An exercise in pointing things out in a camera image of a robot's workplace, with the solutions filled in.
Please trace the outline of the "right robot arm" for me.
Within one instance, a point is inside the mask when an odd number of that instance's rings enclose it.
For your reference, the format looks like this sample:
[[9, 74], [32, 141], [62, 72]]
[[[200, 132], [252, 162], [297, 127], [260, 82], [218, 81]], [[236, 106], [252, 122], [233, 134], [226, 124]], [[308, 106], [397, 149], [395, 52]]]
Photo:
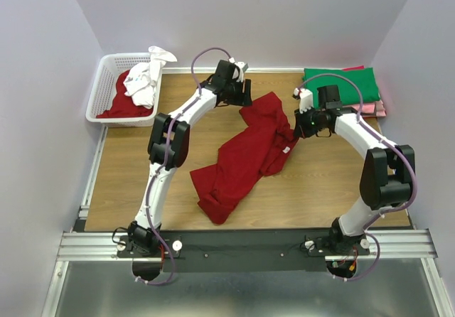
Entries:
[[318, 89], [320, 108], [313, 106], [310, 90], [296, 88], [299, 101], [294, 112], [294, 136], [306, 139], [328, 130], [345, 139], [363, 157], [360, 197], [351, 209], [336, 218], [323, 244], [334, 254], [343, 254], [359, 245], [366, 230], [381, 215], [410, 202], [414, 193], [414, 150], [397, 145], [372, 129], [352, 107], [344, 107], [335, 85]]

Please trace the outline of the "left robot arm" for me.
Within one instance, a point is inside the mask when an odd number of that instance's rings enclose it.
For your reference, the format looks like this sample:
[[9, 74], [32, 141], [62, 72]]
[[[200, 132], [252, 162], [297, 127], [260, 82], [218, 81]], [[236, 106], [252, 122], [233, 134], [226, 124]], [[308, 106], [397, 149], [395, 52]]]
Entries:
[[138, 213], [127, 228], [128, 246], [141, 256], [154, 256], [165, 245], [159, 235], [164, 203], [176, 170], [189, 151], [191, 128], [219, 104], [252, 104], [248, 64], [221, 60], [215, 72], [197, 85], [193, 95], [169, 114], [157, 114], [149, 145], [149, 179]]

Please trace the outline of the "dark red t-shirt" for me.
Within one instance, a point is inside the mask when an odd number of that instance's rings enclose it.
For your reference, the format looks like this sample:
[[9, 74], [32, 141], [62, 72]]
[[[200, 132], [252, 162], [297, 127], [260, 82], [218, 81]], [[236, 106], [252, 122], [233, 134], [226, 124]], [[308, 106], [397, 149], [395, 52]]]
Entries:
[[273, 92], [239, 113], [247, 128], [218, 149], [216, 163], [190, 172], [198, 206], [215, 225], [225, 223], [257, 181], [279, 173], [298, 142]]

